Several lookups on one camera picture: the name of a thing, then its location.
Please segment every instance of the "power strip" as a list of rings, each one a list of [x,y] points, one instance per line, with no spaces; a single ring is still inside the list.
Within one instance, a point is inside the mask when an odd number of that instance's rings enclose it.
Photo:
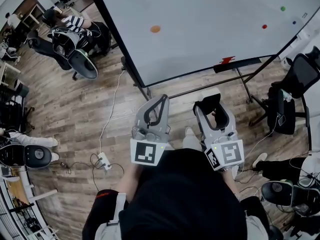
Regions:
[[[112,168],[105,152],[101,152],[100,154],[98,154],[98,157],[99,157],[99,160],[103,164],[106,171],[110,170]]]

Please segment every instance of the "striped shirt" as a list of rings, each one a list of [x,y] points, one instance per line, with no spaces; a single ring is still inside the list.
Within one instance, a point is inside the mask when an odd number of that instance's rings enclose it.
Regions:
[[[78,33],[86,31],[84,28],[81,27],[85,21],[82,17],[76,17],[71,15],[66,18],[63,18],[61,21],[65,23],[65,26],[73,32]]]

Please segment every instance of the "mesh chair back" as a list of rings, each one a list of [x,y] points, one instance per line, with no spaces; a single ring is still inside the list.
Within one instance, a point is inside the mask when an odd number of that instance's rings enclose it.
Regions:
[[[285,78],[276,87],[291,93],[293,98],[298,99],[319,79],[320,71],[316,61],[299,53]]]

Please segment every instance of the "whiteboard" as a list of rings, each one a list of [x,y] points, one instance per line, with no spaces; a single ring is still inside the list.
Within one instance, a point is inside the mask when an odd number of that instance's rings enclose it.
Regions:
[[[320,0],[103,2],[144,86],[227,57],[235,62],[277,54],[320,7]],[[153,26],[160,31],[152,32]]]

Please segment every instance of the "orange dot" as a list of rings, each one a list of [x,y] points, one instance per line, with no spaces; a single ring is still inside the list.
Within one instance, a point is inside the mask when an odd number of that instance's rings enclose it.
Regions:
[[[152,33],[158,33],[160,31],[161,27],[159,25],[154,25],[150,28],[150,31]]]

